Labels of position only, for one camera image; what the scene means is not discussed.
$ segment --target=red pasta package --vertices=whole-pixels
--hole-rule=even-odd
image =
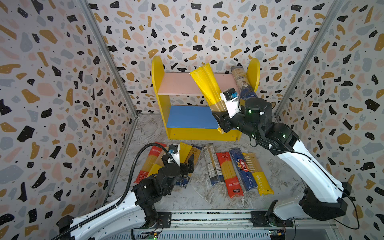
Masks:
[[[233,168],[229,152],[218,152],[216,155],[218,162],[220,163],[225,184],[227,185],[229,197],[232,198],[234,196],[244,196],[243,190],[241,189],[239,183],[239,179],[237,178],[235,169]]]

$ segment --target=blue shelf board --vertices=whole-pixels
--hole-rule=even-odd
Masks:
[[[171,106],[167,127],[217,129],[209,107]]]

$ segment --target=metal corner post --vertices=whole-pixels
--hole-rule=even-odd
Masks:
[[[308,49],[307,54],[304,56],[303,61],[301,62],[299,68],[297,69],[295,75],[293,76],[292,82],[289,84],[287,91],[285,92],[283,99],[279,103],[279,106],[276,109],[275,116],[278,116],[283,108],[285,107],[285,103],[289,100],[290,95],[292,94],[293,90],[295,89],[297,83],[299,82],[301,76],[303,75],[307,65],[310,63],[313,55],[315,54],[317,48],[320,46],[320,43],[325,35],[325,33],[328,32],[329,27],[333,23],[333,20],[335,19],[337,13],[339,12],[342,4],[344,3],[344,0],[334,0],[331,4],[326,18],[321,24],[320,30],[317,33],[315,39],[313,40],[313,43]]]
[[[137,117],[137,118],[134,119],[134,121],[132,123],[132,129],[131,129],[131,131],[128,134],[127,140],[125,141],[126,144],[124,145],[124,148],[123,148],[123,150],[121,152],[121,155],[119,157],[119,162],[118,162],[115,174],[112,177],[111,184],[108,187],[107,195],[105,196],[103,206],[107,203],[108,197],[109,197],[110,193],[112,193],[114,188],[115,188],[116,182],[117,182],[117,180],[119,178],[119,174],[120,174],[120,170],[121,170],[122,164],[123,164],[124,159],[125,159],[125,155],[127,154],[129,145],[131,144],[133,133],[135,132],[136,125],[137,125],[138,121],[139,121],[139,118]]]
[[[109,184],[109,187],[106,191],[107,194],[106,194],[106,197],[105,197],[104,202],[103,202],[103,206],[104,206],[107,202],[107,199],[108,199],[110,193],[113,191],[115,184],[116,184],[116,181],[119,177],[121,166],[124,162],[125,155],[128,151],[129,144],[131,143],[131,139],[132,139],[133,133],[134,133],[135,128],[136,128],[136,124],[138,121],[138,114],[137,114],[137,111],[136,111],[132,101],[131,101],[131,98],[129,97],[129,94],[125,88],[125,85],[122,81],[122,78],[121,78],[121,76],[117,70],[117,67],[116,67],[111,55],[109,54],[108,47],[107,47],[106,43],[104,42],[103,35],[100,32],[100,29],[96,23],[95,18],[93,17],[93,14],[92,14],[92,11],[89,7],[88,1],[87,0],[77,0],[77,2],[79,3],[79,7],[81,8],[82,12],[84,13],[84,16],[85,16],[85,18],[89,24],[89,28],[91,29],[91,31],[94,34],[94,37],[96,39],[96,42],[99,45],[99,49],[100,49],[101,53],[104,55],[105,60],[111,69],[113,77],[116,79],[116,82],[117,82],[117,84],[121,90],[121,94],[127,103],[126,107],[130,111],[129,114],[133,118],[133,123],[131,125],[130,131],[127,133],[127,139],[125,141],[125,145],[123,147],[123,150],[119,156],[116,170],[112,176],[111,183]]]
[[[129,97],[129,94],[127,92],[127,89],[125,88],[124,83],[122,82],[122,78],[121,78],[121,76],[117,70],[117,67],[116,67],[111,55],[109,54],[108,47],[107,47],[106,43],[104,42],[103,35],[102,35],[102,33],[101,33],[97,23],[96,23],[96,19],[93,17],[93,14],[92,14],[91,8],[89,7],[88,1],[87,0],[77,0],[77,2],[79,3],[79,6],[84,13],[84,17],[86,18],[87,22],[89,23],[89,28],[91,29],[91,31],[94,34],[94,37],[95,37],[95,39],[96,39],[96,41],[100,47],[100,50],[105,57],[105,61],[107,62],[107,64],[111,68],[112,75],[116,79],[116,82],[117,82],[117,84],[121,90],[121,94],[123,95],[125,101],[127,102],[127,107],[131,112],[132,118],[134,118],[134,119],[137,118],[137,111],[136,111],[136,109],[135,109],[135,107],[131,101],[131,98]]]

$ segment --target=blue pasta package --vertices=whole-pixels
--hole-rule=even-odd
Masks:
[[[248,191],[253,188],[257,188],[255,178],[253,177],[252,172],[249,170],[240,148],[231,148],[229,150],[229,154],[231,155],[232,161],[236,165],[237,171],[240,174],[240,178],[244,183],[245,189]]]

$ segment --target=barilla logo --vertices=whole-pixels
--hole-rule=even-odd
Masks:
[[[237,166],[242,169],[244,172],[248,172],[247,164],[243,159],[237,159]]]

